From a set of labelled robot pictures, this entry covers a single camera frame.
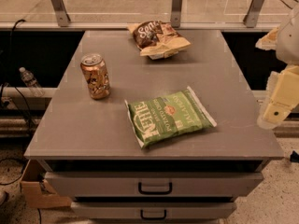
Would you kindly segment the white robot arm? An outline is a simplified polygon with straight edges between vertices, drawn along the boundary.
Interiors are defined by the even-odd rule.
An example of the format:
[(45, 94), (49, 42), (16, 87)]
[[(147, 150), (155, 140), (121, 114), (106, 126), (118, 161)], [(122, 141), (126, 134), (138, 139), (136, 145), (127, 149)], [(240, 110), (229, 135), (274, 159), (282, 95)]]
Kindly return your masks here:
[(299, 105), (299, 5), (280, 24), (256, 43), (258, 49), (274, 50), (287, 64), (281, 72), (270, 73), (258, 125), (274, 129)]

